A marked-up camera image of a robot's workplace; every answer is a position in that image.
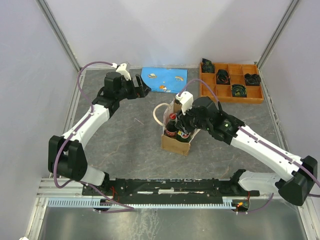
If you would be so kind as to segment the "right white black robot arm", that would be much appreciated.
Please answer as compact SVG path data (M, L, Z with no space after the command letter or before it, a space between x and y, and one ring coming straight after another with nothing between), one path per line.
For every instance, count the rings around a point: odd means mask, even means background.
M174 101L181 106L175 125L183 133L206 131L215 140L250 154L273 170L273 174L244 171L229 183L234 195L246 191L278 192L287 202L302 206L313 186L319 185L315 158L309 155L302 158L267 141L243 121L223 111L220 102L213 102L208 96L193 99L187 91L178 93Z

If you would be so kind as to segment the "green glass bottle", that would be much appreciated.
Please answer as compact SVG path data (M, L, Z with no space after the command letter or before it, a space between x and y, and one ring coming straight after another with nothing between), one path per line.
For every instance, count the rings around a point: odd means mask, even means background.
M189 143L191 139L190 133L184 133L181 130L177 131L176 140L182 143Z

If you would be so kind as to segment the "cola bottle red cap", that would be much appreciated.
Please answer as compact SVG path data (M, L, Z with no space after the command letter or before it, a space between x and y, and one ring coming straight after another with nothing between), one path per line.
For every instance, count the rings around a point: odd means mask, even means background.
M176 120L177 120L177 116L175 113L171 113L169 115L169 121L166 124L165 127L165 135L170 137L170 138L175 138L178 132L178 129L176 127Z

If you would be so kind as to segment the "brown canvas tote bag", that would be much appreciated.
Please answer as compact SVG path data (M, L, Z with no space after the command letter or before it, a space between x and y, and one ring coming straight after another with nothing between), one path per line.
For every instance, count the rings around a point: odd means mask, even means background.
M163 119L159 120L156 116L156 111L161 108L166 107L163 113ZM168 152L180 154L183 156L187 156L189 154L191 148L191 142L195 138L195 136L200 132L200 129L194 130L190 134L190 139L187 142L178 141L176 138L167 136L165 134L165 126L169 122L169 115L172 113L177 113L181 109L181 106L174 101L171 103L160 103L158 104L152 112L152 116L154 120L162 127L162 135L161 135L161 148Z

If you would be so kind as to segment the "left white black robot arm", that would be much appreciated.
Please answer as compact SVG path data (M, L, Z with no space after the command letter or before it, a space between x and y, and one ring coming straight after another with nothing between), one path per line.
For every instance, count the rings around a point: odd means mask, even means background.
M124 99L144 98L151 91L137 74L137 84L119 72L108 72L104 86L98 91L88 112L62 136L52 136L48 142L48 170L54 177L93 185L99 195L111 189L109 174L88 165L85 147L95 132L106 123Z

